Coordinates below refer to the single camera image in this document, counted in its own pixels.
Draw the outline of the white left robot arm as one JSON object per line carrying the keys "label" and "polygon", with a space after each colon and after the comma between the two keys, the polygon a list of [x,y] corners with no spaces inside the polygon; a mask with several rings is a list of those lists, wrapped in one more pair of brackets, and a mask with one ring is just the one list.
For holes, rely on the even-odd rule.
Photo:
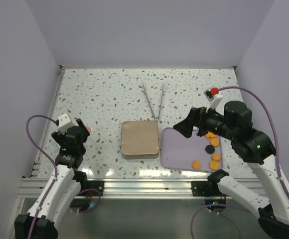
{"label": "white left robot arm", "polygon": [[62,114],[55,120],[57,131],[52,138],[59,144],[59,153],[53,164],[52,174],[42,193],[26,214],[19,214],[14,221],[17,239],[56,239],[57,226],[76,195],[89,189],[86,173],[79,166],[86,153],[84,146],[90,132],[80,119],[72,120]]}

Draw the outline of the rose gold tin lid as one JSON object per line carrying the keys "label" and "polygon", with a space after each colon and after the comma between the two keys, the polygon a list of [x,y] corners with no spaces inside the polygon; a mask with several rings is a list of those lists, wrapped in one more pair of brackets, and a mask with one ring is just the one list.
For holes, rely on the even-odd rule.
{"label": "rose gold tin lid", "polygon": [[139,120],[122,123],[121,154],[124,159],[155,159],[159,151],[156,121]]}

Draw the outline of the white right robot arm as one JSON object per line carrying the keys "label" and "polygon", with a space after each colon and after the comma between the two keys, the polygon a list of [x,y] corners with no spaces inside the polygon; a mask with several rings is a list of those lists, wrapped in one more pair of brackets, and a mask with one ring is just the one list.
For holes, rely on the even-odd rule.
{"label": "white right robot arm", "polygon": [[215,196],[222,193],[237,201],[256,217],[269,237],[289,239],[289,183],[276,163],[277,148],[265,133],[253,128],[252,111],[240,101],[227,102],[223,115],[206,107],[192,108],[173,129],[190,138],[194,127],[198,128],[198,136],[211,132],[230,140],[232,149],[251,168],[266,196],[241,185],[222,169],[208,176],[208,192]]}

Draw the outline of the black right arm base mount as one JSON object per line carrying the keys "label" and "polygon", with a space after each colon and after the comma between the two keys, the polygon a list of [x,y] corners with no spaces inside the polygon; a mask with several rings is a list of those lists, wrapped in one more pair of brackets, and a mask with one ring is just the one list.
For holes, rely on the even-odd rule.
{"label": "black right arm base mount", "polygon": [[191,191],[193,197],[221,197],[221,193],[216,183],[209,181],[191,181]]}

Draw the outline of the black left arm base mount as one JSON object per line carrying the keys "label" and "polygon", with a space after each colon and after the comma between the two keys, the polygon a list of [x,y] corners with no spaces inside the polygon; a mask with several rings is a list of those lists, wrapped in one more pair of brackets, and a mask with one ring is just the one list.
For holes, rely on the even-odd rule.
{"label": "black left arm base mount", "polygon": [[[103,196],[103,191],[105,188],[105,182],[101,180],[88,180],[86,189],[95,189],[97,190],[101,197]],[[87,191],[84,193],[84,196],[92,197],[92,196],[98,196],[96,192]]]}

